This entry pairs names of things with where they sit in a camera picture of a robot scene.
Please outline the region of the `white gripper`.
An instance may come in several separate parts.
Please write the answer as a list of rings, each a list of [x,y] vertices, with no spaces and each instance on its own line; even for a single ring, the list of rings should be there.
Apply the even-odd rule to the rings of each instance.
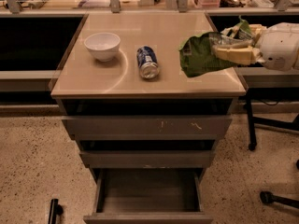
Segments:
[[[298,23],[282,22],[267,29],[261,24],[235,25],[221,31],[222,45],[252,44],[257,40],[257,48],[214,46],[212,50],[217,58],[241,65],[261,63],[263,67],[272,70],[299,69]]]

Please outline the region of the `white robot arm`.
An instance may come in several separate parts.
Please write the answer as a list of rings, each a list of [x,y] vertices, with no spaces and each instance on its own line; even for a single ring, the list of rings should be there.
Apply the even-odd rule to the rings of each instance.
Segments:
[[[211,37],[212,53],[219,59],[249,66],[260,63],[271,70],[299,69],[299,24],[281,22],[235,25]]]

